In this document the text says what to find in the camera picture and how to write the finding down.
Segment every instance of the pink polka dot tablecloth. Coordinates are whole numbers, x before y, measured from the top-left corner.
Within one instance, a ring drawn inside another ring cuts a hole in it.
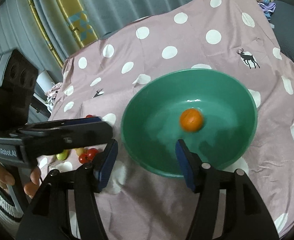
[[[51,120],[101,116],[114,126],[120,145],[109,184],[97,196],[109,239],[186,237],[198,196],[183,180],[136,165],[121,143],[120,122],[145,84],[188,68],[222,71],[252,94],[257,132],[246,153],[227,170],[242,168],[248,174],[284,235],[294,224],[294,63],[280,52],[256,0],[193,0],[127,25],[81,49],[64,65]],[[66,171],[80,165],[75,154],[64,162],[51,163],[48,157],[39,162],[44,174],[49,168]]]

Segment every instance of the red cherry tomato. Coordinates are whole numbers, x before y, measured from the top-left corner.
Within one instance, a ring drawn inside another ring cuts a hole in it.
[[[87,151],[87,158],[92,161],[99,151],[96,148],[91,148]]]
[[[88,159],[88,157],[87,157],[87,155],[85,153],[83,153],[83,154],[81,154],[79,156],[79,162],[81,164],[84,164],[84,163],[88,163],[89,162],[89,159]]]

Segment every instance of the human hand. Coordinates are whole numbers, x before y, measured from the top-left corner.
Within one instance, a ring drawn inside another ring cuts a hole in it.
[[[39,167],[36,167],[31,175],[31,181],[24,185],[24,192],[33,198],[40,186],[41,171]],[[0,164],[0,187],[8,193],[7,184],[13,186],[15,183],[14,177]]]

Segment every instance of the deer print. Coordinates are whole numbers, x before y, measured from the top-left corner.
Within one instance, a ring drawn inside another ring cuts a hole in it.
[[[252,63],[254,63],[254,66],[256,68],[256,64],[258,66],[258,68],[260,68],[260,66],[258,65],[258,63],[255,61],[253,55],[245,55],[244,54],[244,49],[241,49],[239,52],[239,49],[237,50],[237,54],[241,56],[241,58],[243,59],[244,63],[251,69],[251,66],[249,64],[249,61],[251,61]]]
[[[93,98],[101,96],[104,92],[102,91],[103,89],[99,89],[96,91],[96,94],[93,96]]]

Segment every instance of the striped sleeve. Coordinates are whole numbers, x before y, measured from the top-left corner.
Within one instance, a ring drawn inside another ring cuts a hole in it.
[[[12,198],[0,188],[0,222],[13,238],[18,231],[22,215],[16,210]]]

